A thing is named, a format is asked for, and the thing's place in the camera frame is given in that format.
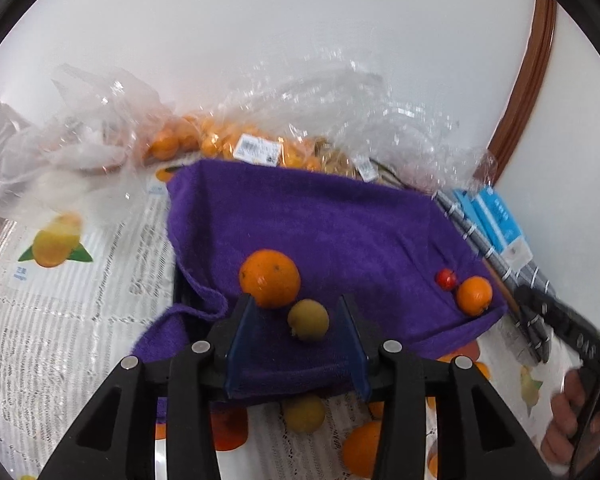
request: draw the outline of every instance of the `small red tomato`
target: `small red tomato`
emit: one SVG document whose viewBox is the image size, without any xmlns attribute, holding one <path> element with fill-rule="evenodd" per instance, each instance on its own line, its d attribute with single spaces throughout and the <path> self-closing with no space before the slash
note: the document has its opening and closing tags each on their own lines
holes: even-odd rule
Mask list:
<svg viewBox="0 0 600 480">
<path fill-rule="evenodd" d="M 458 285 L 458 277 L 451 269 L 442 269 L 436 274 L 436 283 L 442 290 L 450 292 Z"/>
</svg>

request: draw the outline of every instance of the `white sticker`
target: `white sticker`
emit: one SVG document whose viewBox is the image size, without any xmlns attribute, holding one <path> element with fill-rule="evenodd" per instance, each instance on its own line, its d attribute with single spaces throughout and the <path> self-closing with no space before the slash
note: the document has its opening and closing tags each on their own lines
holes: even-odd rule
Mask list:
<svg viewBox="0 0 600 480">
<path fill-rule="evenodd" d="M 353 165 L 365 182 L 377 180 L 380 174 L 376 167 L 369 160 L 368 156 L 357 156 L 353 159 Z"/>
<path fill-rule="evenodd" d="M 281 152 L 282 144 L 279 142 L 242 134 L 235 147 L 234 158 L 261 166 L 277 166 Z"/>
<path fill-rule="evenodd" d="M 512 241 L 500 253 L 502 259 L 507 263 L 513 272 L 518 272 L 522 267 L 533 259 L 531 248 L 526 243 L 524 237 L 519 236 Z"/>
</svg>

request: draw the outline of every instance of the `red fruit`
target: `red fruit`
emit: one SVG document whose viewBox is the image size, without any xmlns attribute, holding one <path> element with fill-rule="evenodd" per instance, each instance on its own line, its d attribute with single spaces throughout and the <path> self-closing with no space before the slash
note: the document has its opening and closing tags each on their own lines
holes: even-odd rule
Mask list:
<svg viewBox="0 0 600 480">
<path fill-rule="evenodd" d="M 450 292 L 458 285 L 458 277 L 451 269 L 442 269 L 436 274 L 436 283 L 442 290 Z"/>
</svg>

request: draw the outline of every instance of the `silver screw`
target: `silver screw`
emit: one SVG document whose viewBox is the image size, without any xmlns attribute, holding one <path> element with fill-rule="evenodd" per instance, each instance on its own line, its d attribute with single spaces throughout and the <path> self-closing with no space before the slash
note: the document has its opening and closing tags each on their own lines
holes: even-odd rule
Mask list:
<svg viewBox="0 0 600 480">
<path fill-rule="evenodd" d="M 209 352 L 210 348 L 211 343 L 209 341 L 196 341 L 195 343 L 193 343 L 193 345 L 191 345 L 191 349 L 196 354 L 203 354 L 205 352 Z"/>
<path fill-rule="evenodd" d="M 466 355 L 459 355 L 454 359 L 456 366 L 458 368 L 462 368 L 462 370 L 468 370 L 474 365 L 474 362 L 471 361 Z"/>
<path fill-rule="evenodd" d="M 120 361 L 120 366 L 122 366 L 125 370 L 131 370 L 131 368 L 135 368 L 138 366 L 140 361 L 135 355 L 128 355 L 122 361 Z"/>
<path fill-rule="evenodd" d="M 389 354 L 397 354 L 398 352 L 402 352 L 402 345 L 400 342 L 394 341 L 393 339 L 388 339 L 382 343 L 382 348 L 389 352 Z"/>
</svg>

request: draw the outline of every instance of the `wooden trim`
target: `wooden trim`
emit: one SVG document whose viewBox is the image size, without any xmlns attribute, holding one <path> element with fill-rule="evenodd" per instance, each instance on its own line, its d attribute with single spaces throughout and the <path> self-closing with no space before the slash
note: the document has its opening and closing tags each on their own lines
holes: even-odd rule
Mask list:
<svg viewBox="0 0 600 480">
<path fill-rule="evenodd" d="M 497 182 L 507 167 L 536 105 L 546 67 L 549 64 L 556 15 L 557 3 L 555 0 L 536 0 L 531 33 L 526 44 L 525 57 L 522 60 L 518 79 L 513 86 L 509 103 L 507 103 L 507 108 L 500 119 L 493 139 L 489 143 L 489 151 L 497 163 L 493 184 Z"/>
</svg>

